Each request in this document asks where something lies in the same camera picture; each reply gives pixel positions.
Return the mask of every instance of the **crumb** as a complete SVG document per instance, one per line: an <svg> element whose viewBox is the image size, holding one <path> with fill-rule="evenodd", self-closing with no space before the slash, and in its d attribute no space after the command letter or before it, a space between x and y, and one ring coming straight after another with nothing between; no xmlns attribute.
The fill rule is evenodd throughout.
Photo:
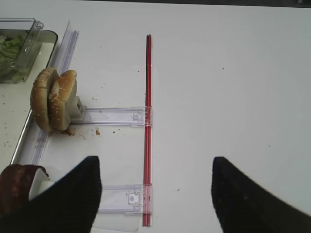
<svg viewBox="0 0 311 233"><path fill-rule="evenodd" d="M67 134L68 136L74 136L74 131L70 129L66 129L65 131L62 131L61 134Z"/></svg>

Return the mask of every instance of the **red rod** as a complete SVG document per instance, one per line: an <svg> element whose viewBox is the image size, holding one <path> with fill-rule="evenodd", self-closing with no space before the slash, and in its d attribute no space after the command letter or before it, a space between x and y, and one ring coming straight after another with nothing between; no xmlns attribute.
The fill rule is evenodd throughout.
<svg viewBox="0 0 311 233"><path fill-rule="evenodd" d="M151 35L147 35L146 51L146 109L151 107ZM144 156L144 184L151 184L151 126L145 125L145 156ZM143 214L142 225L151 226L151 215Z"/></svg>

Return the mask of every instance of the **plastic container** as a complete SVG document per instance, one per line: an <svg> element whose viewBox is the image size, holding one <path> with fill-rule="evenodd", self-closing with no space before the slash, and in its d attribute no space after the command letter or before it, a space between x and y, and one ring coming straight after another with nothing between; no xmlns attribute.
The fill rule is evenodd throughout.
<svg viewBox="0 0 311 233"><path fill-rule="evenodd" d="M0 83L27 79L41 46L43 26L34 18L0 18Z"/></svg>

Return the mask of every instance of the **green food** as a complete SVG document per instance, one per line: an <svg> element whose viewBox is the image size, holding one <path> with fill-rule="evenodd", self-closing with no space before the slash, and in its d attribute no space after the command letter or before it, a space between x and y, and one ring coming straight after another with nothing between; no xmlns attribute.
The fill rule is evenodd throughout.
<svg viewBox="0 0 311 233"><path fill-rule="evenodd" d="M15 38L0 35L0 79L10 78L15 82L21 81L21 74L11 68L11 63L16 60L24 40L21 35Z"/></svg>

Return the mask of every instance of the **sesame seed bun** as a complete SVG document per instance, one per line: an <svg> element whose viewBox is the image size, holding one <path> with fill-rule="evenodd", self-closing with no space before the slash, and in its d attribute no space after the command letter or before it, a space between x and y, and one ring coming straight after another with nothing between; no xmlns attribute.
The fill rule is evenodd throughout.
<svg viewBox="0 0 311 233"><path fill-rule="evenodd" d="M76 71L66 71L55 81L49 94L51 122L55 128L62 131L71 123L71 105L77 94L76 77Z"/></svg>
<svg viewBox="0 0 311 233"><path fill-rule="evenodd" d="M53 83L58 77L55 68L45 68L35 79L30 95L30 106L35 121L40 129L45 132L53 130L53 125L49 122L48 96Z"/></svg>

